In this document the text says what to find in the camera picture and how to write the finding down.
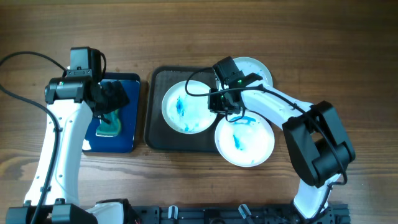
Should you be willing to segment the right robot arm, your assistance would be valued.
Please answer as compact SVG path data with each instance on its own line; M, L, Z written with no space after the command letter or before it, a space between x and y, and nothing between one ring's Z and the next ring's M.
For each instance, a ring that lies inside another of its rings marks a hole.
M226 57L211 68L216 88L210 90L208 108L225 116L215 130L217 150L234 165L256 166L271 154L271 125L276 125L300 178L294 209L306 222L315 222L328 207L333 187L348 181L353 145L331 103L312 104L276 90L268 69L249 61Z

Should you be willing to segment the green yellow sponge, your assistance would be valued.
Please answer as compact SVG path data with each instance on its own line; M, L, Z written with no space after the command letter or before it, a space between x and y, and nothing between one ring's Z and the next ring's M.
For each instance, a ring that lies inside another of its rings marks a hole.
M121 121L119 119L119 109L112 111L108 114L104 114L111 123L107 124L104 121L99 121L99 126L96 128L96 135L100 137L115 137L122 129Z

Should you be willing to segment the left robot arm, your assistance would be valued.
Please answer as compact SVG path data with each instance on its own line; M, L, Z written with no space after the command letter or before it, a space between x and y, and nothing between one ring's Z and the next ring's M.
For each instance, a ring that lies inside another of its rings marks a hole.
M5 88L5 94L47 114L47 127L35 178L21 207L7 211L6 223L129 223L134 210L126 199L103 200L80 207L78 173L83 141L94 117L105 118L129 103L119 81L102 85L104 53L90 47L70 51L70 67L45 87L43 106Z

